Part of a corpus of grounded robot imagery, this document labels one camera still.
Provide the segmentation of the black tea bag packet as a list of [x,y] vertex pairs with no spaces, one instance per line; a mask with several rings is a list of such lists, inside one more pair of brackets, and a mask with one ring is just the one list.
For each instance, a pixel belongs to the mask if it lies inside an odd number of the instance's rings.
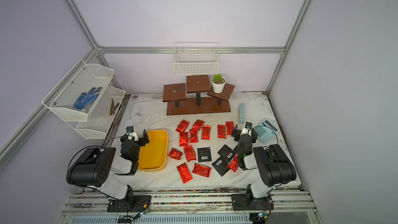
[[219,157],[211,165],[221,177],[223,177],[230,170],[230,168],[228,168],[228,163],[222,157]]
[[212,161],[210,147],[198,148],[198,162],[210,162],[210,161]]
[[232,148],[230,148],[227,145],[223,145],[219,151],[217,152],[221,158],[226,161],[227,163],[230,163],[233,158],[235,157],[235,155],[237,154],[237,152],[235,150],[233,150]]

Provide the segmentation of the yellow plastic storage box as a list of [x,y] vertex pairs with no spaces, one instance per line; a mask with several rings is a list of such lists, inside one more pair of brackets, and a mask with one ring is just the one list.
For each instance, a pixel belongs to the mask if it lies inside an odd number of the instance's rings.
[[151,130],[147,134],[149,143],[140,149],[138,170],[161,171],[167,163],[169,134],[166,130]]

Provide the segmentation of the eleventh red tea bag packet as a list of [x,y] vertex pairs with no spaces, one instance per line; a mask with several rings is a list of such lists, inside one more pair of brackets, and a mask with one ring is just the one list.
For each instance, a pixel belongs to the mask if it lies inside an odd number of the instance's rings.
[[176,168],[184,184],[193,180],[191,172],[189,171],[188,165],[186,163],[180,164]]

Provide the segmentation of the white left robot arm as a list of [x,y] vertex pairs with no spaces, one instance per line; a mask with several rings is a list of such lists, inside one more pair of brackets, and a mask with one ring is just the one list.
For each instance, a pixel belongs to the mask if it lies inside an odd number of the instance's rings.
[[89,146],[68,165],[66,180],[70,185],[93,188],[113,200],[134,202],[131,186],[120,182],[117,175],[135,175],[139,166],[140,148],[149,143],[146,130],[138,137],[132,126],[121,136],[121,155],[114,147]]

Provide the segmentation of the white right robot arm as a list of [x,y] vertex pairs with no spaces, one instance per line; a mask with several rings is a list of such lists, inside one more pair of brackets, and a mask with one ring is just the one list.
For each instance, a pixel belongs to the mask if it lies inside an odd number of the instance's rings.
[[231,136],[238,141],[237,154],[233,160],[245,170],[259,172],[259,178],[248,185],[244,194],[231,195],[234,211],[272,211],[274,209],[271,192],[297,178],[296,169],[280,145],[254,147],[258,137],[251,123],[246,123],[243,130],[234,127]]

